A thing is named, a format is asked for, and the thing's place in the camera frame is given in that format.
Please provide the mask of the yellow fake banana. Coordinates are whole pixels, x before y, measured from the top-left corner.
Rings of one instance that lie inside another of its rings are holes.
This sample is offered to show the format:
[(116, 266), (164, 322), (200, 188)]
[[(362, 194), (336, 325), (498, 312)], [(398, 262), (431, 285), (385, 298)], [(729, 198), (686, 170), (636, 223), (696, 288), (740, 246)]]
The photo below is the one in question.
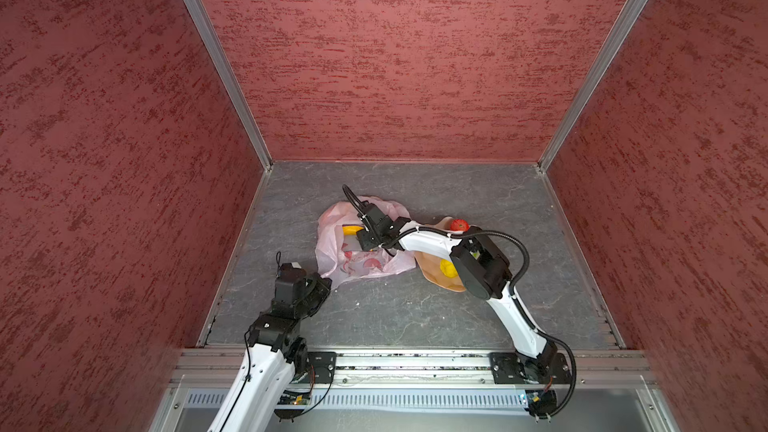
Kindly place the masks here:
[(365, 228), (358, 225), (343, 225), (342, 232), (344, 236), (354, 236), (360, 231), (364, 231)]

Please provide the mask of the pink plastic bag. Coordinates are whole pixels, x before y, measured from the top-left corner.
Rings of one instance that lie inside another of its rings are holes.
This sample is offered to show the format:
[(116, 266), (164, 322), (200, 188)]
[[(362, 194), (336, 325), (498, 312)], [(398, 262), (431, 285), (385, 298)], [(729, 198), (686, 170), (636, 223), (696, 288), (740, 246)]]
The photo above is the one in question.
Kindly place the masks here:
[(363, 251), (356, 233), (349, 227), (362, 222), (349, 202), (337, 202), (318, 219), (315, 257), (318, 273), (332, 281), (331, 288), (363, 279), (399, 275), (416, 268), (410, 252), (395, 250), (393, 255), (382, 249)]

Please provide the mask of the yellow fake lemon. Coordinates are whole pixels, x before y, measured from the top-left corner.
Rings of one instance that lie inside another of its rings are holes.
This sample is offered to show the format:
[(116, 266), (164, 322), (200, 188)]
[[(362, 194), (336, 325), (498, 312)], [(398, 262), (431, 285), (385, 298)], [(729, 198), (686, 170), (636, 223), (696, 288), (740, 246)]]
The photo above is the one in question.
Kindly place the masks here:
[(454, 279), (458, 277), (458, 271), (450, 260), (442, 259), (439, 263), (439, 270), (446, 278)]

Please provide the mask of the red fake fruit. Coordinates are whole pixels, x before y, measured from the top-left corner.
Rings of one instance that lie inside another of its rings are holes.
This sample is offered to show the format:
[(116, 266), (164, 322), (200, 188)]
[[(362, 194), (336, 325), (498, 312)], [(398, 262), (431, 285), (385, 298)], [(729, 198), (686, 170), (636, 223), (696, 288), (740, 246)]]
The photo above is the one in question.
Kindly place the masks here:
[(469, 228), (469, 223), (464, 219), (454, 219), (450, 224), (452, 232), (467, 232)]

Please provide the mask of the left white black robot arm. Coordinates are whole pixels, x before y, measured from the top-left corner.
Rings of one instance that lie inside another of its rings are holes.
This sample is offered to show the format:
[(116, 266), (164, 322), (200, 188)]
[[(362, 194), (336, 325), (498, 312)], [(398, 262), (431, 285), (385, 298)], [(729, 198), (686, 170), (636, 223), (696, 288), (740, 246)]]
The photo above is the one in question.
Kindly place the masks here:
[(323, 371), (311, 363), (300, 324), (319, 311), (331, 285), (297, 263), (278, 267), (270, 308), (244, 333), (242, 365), (211, 431), (264, 431), (272, 415), (294, 420), (324, 401), (315, 389)]

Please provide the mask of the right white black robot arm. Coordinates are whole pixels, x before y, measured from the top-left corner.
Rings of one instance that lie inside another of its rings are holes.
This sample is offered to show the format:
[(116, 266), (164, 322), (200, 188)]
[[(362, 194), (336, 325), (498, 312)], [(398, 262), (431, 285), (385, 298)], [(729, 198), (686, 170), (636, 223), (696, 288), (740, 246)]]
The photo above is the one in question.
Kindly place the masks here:
[(363, 250), (420, 252), (448, 261), (471, 295), (486, 301), (512, 338), (517, 365), (513, 373), (528, 383), (544, 383), (558, 348), (544, 336), (516, 290), (530, 265), (517, 238), (471, 226), (447, 231), (409, 218), (391, 219), (369, 201), (353, 199), (363, 224), (356, 233)]

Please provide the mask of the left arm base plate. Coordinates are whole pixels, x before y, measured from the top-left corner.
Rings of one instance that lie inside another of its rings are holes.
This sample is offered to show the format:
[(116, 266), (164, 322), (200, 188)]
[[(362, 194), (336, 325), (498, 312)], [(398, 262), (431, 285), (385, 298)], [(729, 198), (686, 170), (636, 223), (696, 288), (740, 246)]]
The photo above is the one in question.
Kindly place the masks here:
[(308, 367), (299, 380), (300, 384), (331, 384), (335, 374), (338, 354), (333, 351), (309, 351)]

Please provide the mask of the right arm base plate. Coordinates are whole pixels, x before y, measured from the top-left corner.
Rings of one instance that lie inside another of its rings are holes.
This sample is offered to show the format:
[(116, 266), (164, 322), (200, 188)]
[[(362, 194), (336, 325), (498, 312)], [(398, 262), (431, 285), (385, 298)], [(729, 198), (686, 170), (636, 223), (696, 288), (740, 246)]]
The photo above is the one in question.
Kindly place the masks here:
[(535, 358), (521, 353), (492, 352), (490, 370), (495, 384), (568, 384), (572, 379), (566, 356), (561, 352)]

